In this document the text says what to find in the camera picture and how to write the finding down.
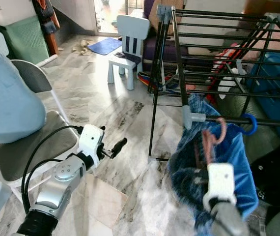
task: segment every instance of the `light blue cushion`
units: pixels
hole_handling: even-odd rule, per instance
[[[11,143],[42,128],[46,111],[17,68],[0,54],[0,143]]]

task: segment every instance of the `blue mat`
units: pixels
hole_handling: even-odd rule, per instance
[[[122,42],[113,38],[106,38],[101,42],[88,46],[88,48],[98,54],[107,55],[115,49],[119,48]]]

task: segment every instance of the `blue clothing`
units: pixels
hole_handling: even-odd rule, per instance
[[[0,143],[11,143],[42,128],[42,101],[24,83],[18,69],[0,54]]]
[[[199,95],[192,94],[189,99],[191,112],[207,115],[219,113]],[[212,218],[203,208],[202,198],[207,189],[204,185],[193,183],[194,170],[196,169],[194,137],[203,129],[209,129],[217,138],[221,133],[221,125],[216,122],[193,122],[190,130],[185,129],[178,144],[176,152],[168,162],[172,187],[179,199],[192,208],[196,220],[195,229],[200,236],[211,235]],[[251,214],[258,205],[258,198],[245,154],[242,134],[239,127],[234,124],[227,125],[224,141],[214,147],[214,162],[228,162],[234,167],[235,196],[237,208],[243,219]]]

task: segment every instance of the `clothes drying rack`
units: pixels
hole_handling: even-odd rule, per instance
[[[152,142],[153,142],[153,132],[155,124],[156,109],[158,106],[158,96],[171,96],[171,97],[181,97],[182,103],[182,114],[183,123],[186,129],[191,127],[192,122],[205,122],[213,121],[215,122],[219,116],[208,116],[206,114],[194,114],[191,113],[188,104],[188,96],[191,93],[199,93],[204,95],[215,95],[215,94],[226,94],[235,96],[245,96],[246,102],[242,109],[242,114],[246,112],[250,98],[252,97],[268,97],[273,99],[280,99],[280,92],[276,94],[263,94],[261,92],[255,92],[254,87],[256,85],[256,80],[274,80],[280,81],[280,76],[259,76],[263,65],[278,65],[280,63],[267,62],[264,60],[266,53],[280,53],[280,50],[269,50],[268,46],[270,42],[280,42],[280,39],[272,38],[274,32],[280,32],[280,14],[266,14],[264,16],[255,16],[248,14],[237,14],[237,13],[222,13],[222,12],[208,12],[208,11],[193,11],[193,10],[177,10],[173,6],[158,5],[157,15],[159,18],[156,45],[154,58],[152,62],[150,82],[148,86],[148,91],[153,92],[153,117],[151,126],[151,136],[150,136],[150,146],[149,146],[149,159],[168,161],[168,159],[154,157],[152,156]],[[207,25],[207,24],[190,24],[190,23],[178,23],[176,17],[191,17],[191,18],[203,18],[203,19],[215,19],[217,24]],[[242,23],[247,23],[247,26],[233,26],[235,24],[220,24],[220,22],[237,21]],[[178,77],[179,88],[172,89],[171,92],[165,90],[165,85],[160,86],[161,71],[164,68],[163,63],[166,64],[167,61],[163,61],[163,52],[165,47],[165,42],[168,36],[168,28],[172,25],[173,35],[176,47],[177,62],[175,68],[176,75]],[[178,26],[184,25],[189,26],[192,32],[179,32]],[[232,35],[218,35],[218,34],[205,34],[205,33],[193,33],[195,27],[210,27],[210,28],[222,28],[231,30],[248,30],[247,36],[232,36]],[[213,39],[223,39],[223,40],[242,40],[239,47],[224,47],[224,46],[213,46],[213,45],[199,45],[199,44],[183,44],[180,42],[179,37],[194,37],[194,38],[213,38]],[[263,48],[255,48],[254,46],[260,40],[264,41]],[[181,53],[181,47],[193,47],[193,48],[206,48],[212,50],[224,50],[224,49],[234,49],[235,51],[230,56],[203,56],[203,55],[188,55],[183,56]],[[256,61],[252,60],[242,60],[244,55],[248,51],[258,51],[260,52],[260,57]],[[221,67],[213,69],[213,65],[217,61],[223,61]],[[233,73],[231,68],[239,66],[239,63],[254,63],[257,64],[257,70],[255,74],[245,75],[244,73]],[[239,89],[239,92],[222,92],[217,91],[220,81],[224,81],[224,77],[232,77]],[[245,87],[240,83],[237,78],[251,79],[251,84]],[[205,85],[205,81],[211,81],[211,87],[208,90],[186,90],[186,85],[201,86]],[[244,117],[226,117],[222,116],[229,123],[235,124],[252,124],[252,120]],[[280,120],[274,119],[261,119],[257,118],[256,122],[258,125],[267,126],[280,126]]]

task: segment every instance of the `blue suitcase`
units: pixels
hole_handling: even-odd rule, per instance
[[[266,53],[265,62],[280,63],[280,53]],[[251,74],[254,75],[258,69],[258,64],[256,64]],[[280,77],[280,65],[267,65],[264,64],[260,70],[259,76],[274,76]],[[247,85],[250,86],[252,79],[247,80]],[[263,80],[258,79],[256,81],[254,92],[261,92],[261,94],[269,95],[280,95],[280,80]],[[279,98],[256,98],[266,115],[270,119],[280,119],[280,99]],[[276,127],[278,135],[280,136],[280,127]]]

